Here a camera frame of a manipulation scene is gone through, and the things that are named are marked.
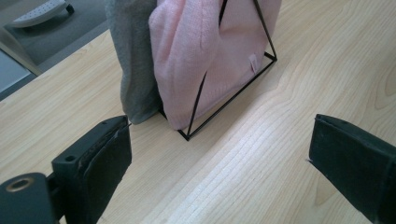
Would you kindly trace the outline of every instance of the screw hole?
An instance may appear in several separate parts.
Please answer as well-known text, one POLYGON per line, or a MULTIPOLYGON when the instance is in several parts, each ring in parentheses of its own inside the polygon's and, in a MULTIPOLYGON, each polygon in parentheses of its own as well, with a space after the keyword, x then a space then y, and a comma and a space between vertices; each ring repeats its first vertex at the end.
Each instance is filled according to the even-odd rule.
POLYGON ((76 159, 76 157, 74 157, 74 156, 68 156, 65 158, 66 161, 73 161, 75 159, 76 159))
POLYGON ((32 177, 25 177, 21 178, 19 180, 16 180, 12 182, 10 185, 7 186, 7 191, 8 192, 17 192, 23 189, 28 188, 35 182, 35 180, 32 177))

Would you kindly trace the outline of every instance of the cloth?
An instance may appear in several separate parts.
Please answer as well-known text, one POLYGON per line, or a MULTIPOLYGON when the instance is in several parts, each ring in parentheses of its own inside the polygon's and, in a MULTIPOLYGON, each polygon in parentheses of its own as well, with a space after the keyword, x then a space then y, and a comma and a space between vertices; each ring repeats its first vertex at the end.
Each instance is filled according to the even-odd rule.
MULTIPOLYGON (((281 0, 260 0, 270 34, 281 0)), ((149 18, 155 77, 163 110, 172 128, 202 116, 229 93, 239 90, 262 66, 268 43, 252 0, 229 0, 219 27, 222 0, 158 0, 149 18)))
POLYGON ((120 99, 133 124, 161 107, 149 38, 149 15, 156 0, 106 0, 106 16, 122 68, 120 99))

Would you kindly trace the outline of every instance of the pink fabric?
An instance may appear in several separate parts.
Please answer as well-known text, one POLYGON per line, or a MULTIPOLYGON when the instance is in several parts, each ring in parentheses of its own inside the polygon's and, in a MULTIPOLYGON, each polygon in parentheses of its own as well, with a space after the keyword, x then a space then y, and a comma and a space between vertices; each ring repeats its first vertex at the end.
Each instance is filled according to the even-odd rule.
MULTIPOLYGON (((270 34, 281 0, 260 0, 270 34)), ((196 118, 240 89, 262 66, 268 40, 254 3, 229 0, 219 27, 222 0, 158 0, 149 19, 154 74, 172 128, 190 123, 207 71, 196 118)))

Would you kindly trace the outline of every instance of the wood grain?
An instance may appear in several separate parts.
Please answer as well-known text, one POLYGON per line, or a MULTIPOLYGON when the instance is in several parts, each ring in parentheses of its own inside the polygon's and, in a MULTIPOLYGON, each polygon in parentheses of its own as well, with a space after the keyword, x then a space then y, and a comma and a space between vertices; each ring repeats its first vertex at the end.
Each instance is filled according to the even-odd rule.
MULTIPOLYGON (((396 145, 396 2, 284 0, 279 61, 190 142, 156 115, 99 223, 369 223, 306 159, 317 113, 396 145)), ((105 32, 0 103, 0 181, 122 114, 105 32)))

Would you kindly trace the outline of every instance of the fabric tag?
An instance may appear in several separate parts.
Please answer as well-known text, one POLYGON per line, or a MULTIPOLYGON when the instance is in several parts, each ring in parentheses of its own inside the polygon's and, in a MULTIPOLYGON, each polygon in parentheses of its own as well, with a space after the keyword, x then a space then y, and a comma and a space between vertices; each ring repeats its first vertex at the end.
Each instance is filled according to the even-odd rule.
POLYGON ((254 74, 257 73, 257 58, 256 54, 252 54, 248 57, 250 60, 251 69, 253 69, 254 74))

